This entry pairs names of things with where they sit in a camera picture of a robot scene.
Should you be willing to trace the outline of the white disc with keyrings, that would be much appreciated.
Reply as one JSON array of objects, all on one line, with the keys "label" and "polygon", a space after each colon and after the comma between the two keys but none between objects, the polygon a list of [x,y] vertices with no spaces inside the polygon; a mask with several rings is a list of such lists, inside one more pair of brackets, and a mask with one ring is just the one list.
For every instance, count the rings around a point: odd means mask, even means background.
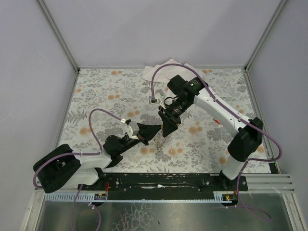
[{"label": "white disc with keyrings", "polygon": [[158,151],[161,151],[164,147],[167,147],[170,141],[170,137],[163,137],[162,135],[157,137],[156,148]]}]

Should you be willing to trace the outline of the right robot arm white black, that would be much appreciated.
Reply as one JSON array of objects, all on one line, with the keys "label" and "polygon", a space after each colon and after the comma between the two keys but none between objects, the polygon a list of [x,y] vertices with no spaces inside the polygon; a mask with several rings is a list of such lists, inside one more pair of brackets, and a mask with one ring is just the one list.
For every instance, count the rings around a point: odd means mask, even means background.
[{"label": "right robot arm white black", "polygon": [[213,90],[198,77],[190,81],[176,75],[167,84],[176,96],[167,106],[159,107],[162,119],[162,136],[167,137],[179,128],[180,116],[192,105],[195,105],[216,119],[232,136],[228,146],[230,158],[222,174],[230,180],[239,175],[245,161],[262,144],[263,123],[259,118],[250,119],[225,103]]}]

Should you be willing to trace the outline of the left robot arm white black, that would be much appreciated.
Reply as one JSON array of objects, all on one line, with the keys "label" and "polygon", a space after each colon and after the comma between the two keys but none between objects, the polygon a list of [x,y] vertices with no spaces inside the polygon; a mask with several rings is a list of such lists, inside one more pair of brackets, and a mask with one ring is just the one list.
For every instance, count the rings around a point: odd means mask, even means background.
[{"label": "left robot arm white black", "polygon": [[148,145],[161,125],[145,125],[128,120],[123,137],[110,135],[96,153],[74,152],[62,144],[33,165],[33,185],[45,193],[79,184],[93,185],[100,177],[97,169],[116,166],[122,154],[139,143]]}]

